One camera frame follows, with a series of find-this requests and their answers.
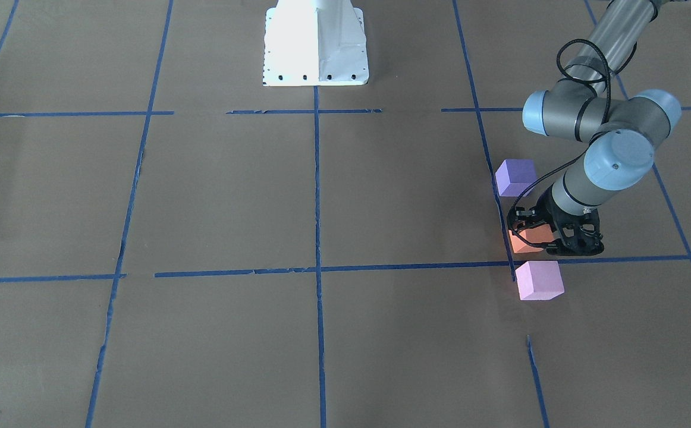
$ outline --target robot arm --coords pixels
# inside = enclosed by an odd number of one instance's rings
[[[612,77],[628,63],[637,39],[666,2],[610,2],[589,40],[572,40],[560,50],[557,65],[565,78],[552,90],[536,92],[526,101],[523,124],[528,130],[589,144],[579,158],[563,165],[568,169],[536,206],[525,210],[516,206],[517,198],[509,211],[509,229],[517,236],[543,224],[558,234],[548,243],[526,241],[531,246],[545,247],[555,255],[600,254],[604,246],[598,206],[644,177],[652,168],[655,150],[680,119],[678,100],[663,90],[610,101]],[[563,68],[560,56],[576,43],[585,46]],[[600,98],[605,90],[607,98]]]

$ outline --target white metal pedestal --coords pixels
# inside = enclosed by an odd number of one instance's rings
[[[266,11],[264,86],[369,80],[364,13],[350,0],[279,0]]]

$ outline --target cube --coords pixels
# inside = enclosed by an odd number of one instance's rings
[[[550,300],[565,292],[560,265],[555,261],[528,261],[514,271],[520,300]]]
[[[500,197],[519,197],[538,179],[532,159],[505,159],[496,170],[496,187]]]
[[[526,240],[533,242],[551,242],[554,241],[554,235],[552,234],[552,227],[549,225],[541,225],[537,228],[526,229],[520,231],[520,236]],[[509,242],[512,244],[512,251],[515,254],[523,253],[537,253],[544,250],[543,248],[531,247],[524,243],[522,239],[518,238],[512,231],[509,231]]]

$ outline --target pink cube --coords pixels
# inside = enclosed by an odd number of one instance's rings
[[[498,195],[500,197],[519,197],[520,193],[537,179],[536,163],[533,160],[505,159],[496,170]]]
[[[528,261],[514,271],[520,300],[550,300],[565,292],[560,265],[555,261]]]

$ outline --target orange cube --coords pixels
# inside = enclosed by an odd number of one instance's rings
[[[534,244],[554,241],[552,228],[549,225],[541,225],[537,228],[520,231],[520,236]],[[522,239],[518,238],[512,231],[509,231],[509,242],[512,244],[512,251],[515,252],[515,254],[537,253],[543,250],[543,248],[531,247],[524,243]]]

